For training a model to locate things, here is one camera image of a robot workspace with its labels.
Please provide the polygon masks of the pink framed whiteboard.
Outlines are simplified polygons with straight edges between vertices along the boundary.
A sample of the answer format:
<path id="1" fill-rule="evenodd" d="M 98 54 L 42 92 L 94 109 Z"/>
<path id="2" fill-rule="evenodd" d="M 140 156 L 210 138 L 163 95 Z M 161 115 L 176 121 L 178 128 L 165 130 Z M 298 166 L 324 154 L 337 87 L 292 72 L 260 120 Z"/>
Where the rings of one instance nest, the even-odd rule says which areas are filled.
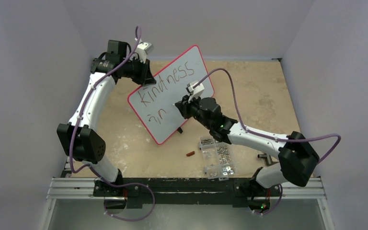
<path id="1" fill-rule="evenodd" d="M 207 73 L 200 48 L 193 45 L 154 74 L 156 84 L 139 87 L 128 96 L 129 105 L 158 145 L 186 122 L 174 104 L 188 94 L 189 83 Z"/>

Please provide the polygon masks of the red marker cap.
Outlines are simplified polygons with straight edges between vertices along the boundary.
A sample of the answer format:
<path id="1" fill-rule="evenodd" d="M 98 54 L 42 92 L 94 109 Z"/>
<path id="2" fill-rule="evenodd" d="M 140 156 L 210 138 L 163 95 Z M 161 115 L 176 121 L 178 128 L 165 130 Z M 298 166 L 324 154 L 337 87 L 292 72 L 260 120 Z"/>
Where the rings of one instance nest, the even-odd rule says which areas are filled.
<path id="1" fill-rule="evenodd" d="M 186 156 L 187 156 L 187 157 L 190 157 L 190 156 L 193 156 L 194 154 L 195 154 L 195 152 L 194 152 L 194 151 L 192 151 L 192 152 L 187 153 L 187 154 L 186 154 Z"/>

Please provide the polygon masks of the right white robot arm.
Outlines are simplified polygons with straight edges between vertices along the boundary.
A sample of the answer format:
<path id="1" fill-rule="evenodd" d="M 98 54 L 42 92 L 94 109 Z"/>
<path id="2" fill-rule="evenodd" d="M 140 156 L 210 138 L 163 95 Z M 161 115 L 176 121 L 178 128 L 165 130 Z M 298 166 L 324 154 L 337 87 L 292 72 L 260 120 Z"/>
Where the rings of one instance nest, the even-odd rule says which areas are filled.
<path id="1" fill-rule="evenodd" d="M 250 181 L 254 194 L 261 195 L 268 188 L 284 182 L 306 186 L 319 163 L 319 156 L 300 132 L 284 135 L 243 126 L 236 119 L 225 116 L 214 98 L 192 101 L 188 98 L 186 95 L 174 104 L 184 119 L 194 118 L 219 142 L 249 147 L 278 159 L 277 164 L 254 173 Z"/>

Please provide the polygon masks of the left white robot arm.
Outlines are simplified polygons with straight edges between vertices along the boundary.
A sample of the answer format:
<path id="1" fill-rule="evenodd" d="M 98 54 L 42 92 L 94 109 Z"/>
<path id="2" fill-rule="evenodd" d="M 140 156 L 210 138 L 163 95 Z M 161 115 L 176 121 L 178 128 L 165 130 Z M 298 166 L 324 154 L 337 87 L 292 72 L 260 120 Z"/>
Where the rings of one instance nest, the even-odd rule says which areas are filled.
<path id="1" fill-rule="evenodd" d="M 123 192 L 123 177 L 118 168 L 105 156 L 106 143 L 97 133 L 100 113 L 111 91 L 121 78 L 129 78 L 140 86 L 153 85 L 156 80 L 150 71 L 148 54 L 152 43 L 136 39 L 129 43 L 109 40 L 107 50 L 92 60 L 90 77 L 84 96 L 74 115 L 65 124 L 59 124 L 57 135 L 69 157 L 73 173 L 79 172 L 73 162 L 82 162 L 105 183 L 112 196 Z"/>

